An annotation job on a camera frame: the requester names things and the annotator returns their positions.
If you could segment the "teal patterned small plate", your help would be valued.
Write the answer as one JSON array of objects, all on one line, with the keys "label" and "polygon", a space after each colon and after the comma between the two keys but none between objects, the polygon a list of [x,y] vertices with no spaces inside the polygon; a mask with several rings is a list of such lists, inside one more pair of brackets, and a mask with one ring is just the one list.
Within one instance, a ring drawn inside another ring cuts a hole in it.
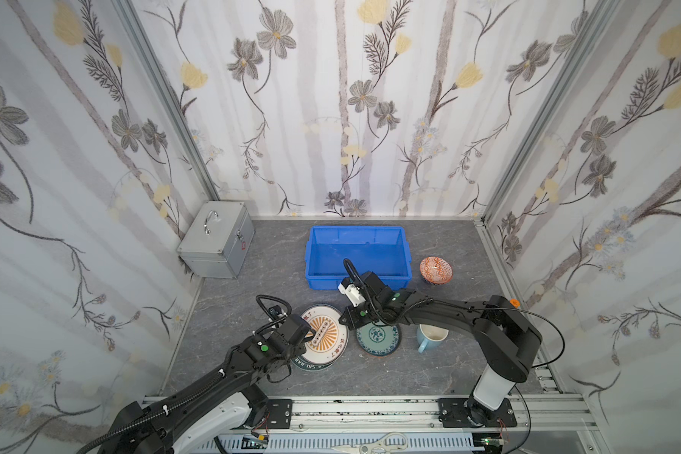
[{"label": "teal patterned small plate", "polygon": [[387,357],[395,353],[401,344],[401,331],[391,325],[365,325],[356,330],[361,349],[374,357]]}]

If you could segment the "blue plastic bin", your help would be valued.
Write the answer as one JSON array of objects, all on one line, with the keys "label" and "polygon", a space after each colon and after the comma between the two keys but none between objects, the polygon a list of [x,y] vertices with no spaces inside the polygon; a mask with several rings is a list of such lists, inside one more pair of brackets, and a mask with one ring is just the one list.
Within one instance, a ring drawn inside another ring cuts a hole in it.
[{"label": "blue plastic bin", "polygon": [[374,272],[391,289],[412,281],[406,232],[398,226],[313,226],[306,243],[306,281],[316,291],[334,291],[348,276],[344,259],[360,274]]}]

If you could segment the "orange sunburst plate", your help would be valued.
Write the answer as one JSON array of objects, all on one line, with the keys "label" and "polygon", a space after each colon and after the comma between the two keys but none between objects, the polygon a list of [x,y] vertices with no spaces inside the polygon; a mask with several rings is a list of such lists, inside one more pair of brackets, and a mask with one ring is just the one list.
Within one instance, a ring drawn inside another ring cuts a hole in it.
[{"label": "orange sunburst plate", "polygon": [[308,359],[335,361],[344,353],[349,341],[349,330],[340,323],[342,312],[329,305],[311,306],[303,319],[314,330],[315,335],[306,343],[305,356]]}]

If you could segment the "green rim white plate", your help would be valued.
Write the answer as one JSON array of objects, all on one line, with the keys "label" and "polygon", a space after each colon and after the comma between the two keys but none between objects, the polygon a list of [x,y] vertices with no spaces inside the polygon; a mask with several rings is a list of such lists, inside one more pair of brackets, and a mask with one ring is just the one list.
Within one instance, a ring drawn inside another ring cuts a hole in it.
[{"label": "green rim white plate", "polygon": [[292,363],[300,370],[306,372],[320,372],[330,368],[336,361],[334,359],[324,359],[323,361],[316,361],[315,359],[308,359],[305,356],[299,356],[292,360]]}]

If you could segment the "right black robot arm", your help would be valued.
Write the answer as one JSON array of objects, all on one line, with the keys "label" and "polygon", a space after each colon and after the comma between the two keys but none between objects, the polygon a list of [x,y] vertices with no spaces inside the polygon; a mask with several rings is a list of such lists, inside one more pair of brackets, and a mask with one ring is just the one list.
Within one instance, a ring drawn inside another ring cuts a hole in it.
[{"label": "right black robot arm", "polygon": [[494,295],[483,301],[448,301],[413,289],[395,291],[373,272],[359,274],[344,259],[348,278],[339,285],[351,305],[340,324],[350,330],[365,325],[430,325],[448,331],[466,331],[482,350],[486,367],[463,404],[462,420],[473,428],[501,420],[502,404],[516,385],[525,382],[543,344],[541,332],[530,321],[535,316],[511,300]]}]

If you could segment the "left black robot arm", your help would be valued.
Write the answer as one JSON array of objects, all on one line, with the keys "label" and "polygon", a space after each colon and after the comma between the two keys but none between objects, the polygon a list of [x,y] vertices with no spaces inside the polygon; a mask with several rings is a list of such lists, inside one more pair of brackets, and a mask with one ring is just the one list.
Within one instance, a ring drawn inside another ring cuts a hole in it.
[{"label": "left black robot arm", "polygon": [[79,449],[81,453],[176,453],[180,438],[200,420],[236,393],[245,395],[248,410],[264,405],[257,382],[306,353],[316,330],[291,305],[277,297],[260,295],[257,302],[276,302],[277,312],[266,309],[270,321],[229,348],[222,363],[202,378],[146,408],[132,403],[122,409],[109,431]]}]

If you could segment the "light blue mug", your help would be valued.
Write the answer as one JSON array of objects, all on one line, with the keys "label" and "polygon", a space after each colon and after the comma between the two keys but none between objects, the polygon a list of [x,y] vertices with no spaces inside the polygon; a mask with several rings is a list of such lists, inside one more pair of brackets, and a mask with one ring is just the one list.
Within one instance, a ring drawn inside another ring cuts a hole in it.
[{"label": "light blue mug", "polygon": [[449,331],[433,325],[418,325],[416,338],[418,342],[418,353],[437,348],[448,337]]}]

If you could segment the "red patterned bowl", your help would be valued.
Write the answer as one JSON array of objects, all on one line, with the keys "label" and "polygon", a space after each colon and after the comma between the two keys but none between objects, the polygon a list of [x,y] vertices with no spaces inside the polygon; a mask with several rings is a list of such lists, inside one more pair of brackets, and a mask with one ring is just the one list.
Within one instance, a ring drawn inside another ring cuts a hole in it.
[{"label": "red patterned bowl", "polygon": [[422,278],[431,285],[444,285],[453,278],[453,269],[442,257],[426,257],[420,262]]}]

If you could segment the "silver metal case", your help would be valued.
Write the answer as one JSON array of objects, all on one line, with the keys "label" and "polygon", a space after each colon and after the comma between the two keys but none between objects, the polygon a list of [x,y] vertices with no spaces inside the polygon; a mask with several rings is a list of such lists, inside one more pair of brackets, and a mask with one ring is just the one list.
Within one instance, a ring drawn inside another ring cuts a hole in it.
[{"label": "silver metal case", "polygon": [[204,278],[238,278],[255,225],[244,202],[207,202],[177,248],[183,263]]}]

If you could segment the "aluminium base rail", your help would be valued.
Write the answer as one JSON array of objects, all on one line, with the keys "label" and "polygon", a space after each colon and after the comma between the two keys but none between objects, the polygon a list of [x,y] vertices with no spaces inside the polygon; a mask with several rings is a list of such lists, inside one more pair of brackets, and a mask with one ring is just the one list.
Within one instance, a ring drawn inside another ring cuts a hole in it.
[{"label": "aluminium base rail", "polygon": [[513,395],[486,428],[462,397],[235,395],[178,438],[175,453],[608,453],[580,395]]}]

